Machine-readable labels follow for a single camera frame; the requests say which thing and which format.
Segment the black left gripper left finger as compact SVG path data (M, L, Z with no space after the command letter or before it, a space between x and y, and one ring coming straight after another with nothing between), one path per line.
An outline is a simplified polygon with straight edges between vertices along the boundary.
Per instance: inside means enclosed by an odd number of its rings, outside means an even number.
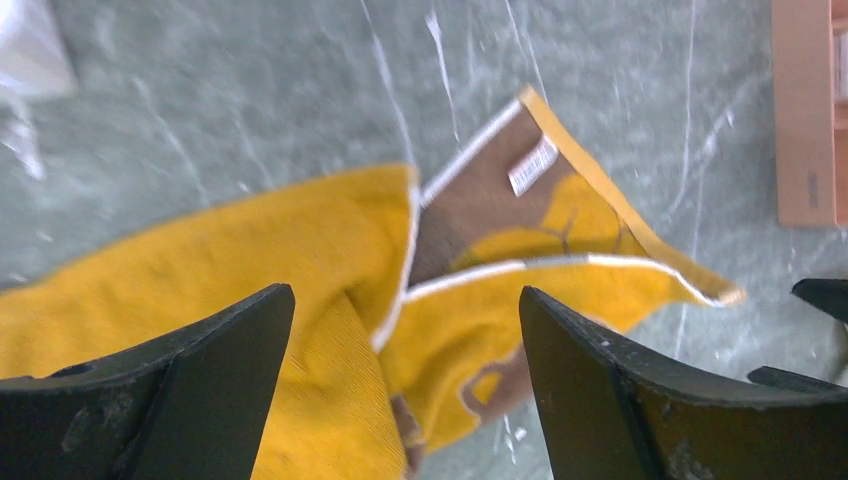
M5 479L247 479L291 331L273 284L50 376L1 382Z

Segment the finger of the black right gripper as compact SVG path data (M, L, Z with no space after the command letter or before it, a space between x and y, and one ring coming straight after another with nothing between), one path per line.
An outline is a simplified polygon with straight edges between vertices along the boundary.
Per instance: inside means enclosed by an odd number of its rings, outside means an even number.
M827 314L847 330L846 280L805 278L793 285L791 293ZM835 383L770 366L762 366L749 372L747 379L753 384L802 393L847 391L847 367L843 368Z

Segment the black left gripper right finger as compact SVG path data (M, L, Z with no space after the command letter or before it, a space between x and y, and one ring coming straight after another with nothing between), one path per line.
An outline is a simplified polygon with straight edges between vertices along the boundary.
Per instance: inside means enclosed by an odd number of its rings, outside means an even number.
M843 479L847 391L684 364L526 287L520 323L557 479Z

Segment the yellow brown bear towel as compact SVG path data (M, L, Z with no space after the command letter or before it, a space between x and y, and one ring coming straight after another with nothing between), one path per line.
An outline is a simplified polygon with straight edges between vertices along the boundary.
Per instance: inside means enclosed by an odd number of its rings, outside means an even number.
M294 322L257 479L411 479L532 394L531 285L625 333L743 291L665 244L533 89L428 185L407 164L157 226L1 297L1 373L111 354L273 283Z

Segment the orange plastic file organizer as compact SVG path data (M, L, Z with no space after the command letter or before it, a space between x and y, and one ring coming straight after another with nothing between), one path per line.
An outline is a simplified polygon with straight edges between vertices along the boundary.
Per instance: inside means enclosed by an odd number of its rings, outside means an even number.
M847 4L771 4L778 219L847 223Z

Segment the white plastic basket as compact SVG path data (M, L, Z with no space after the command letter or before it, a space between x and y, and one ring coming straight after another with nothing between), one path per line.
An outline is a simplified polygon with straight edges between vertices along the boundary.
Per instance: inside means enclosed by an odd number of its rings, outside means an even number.
M77 90L54 9L44 0L1 3L1 92L24 99L67 96Z

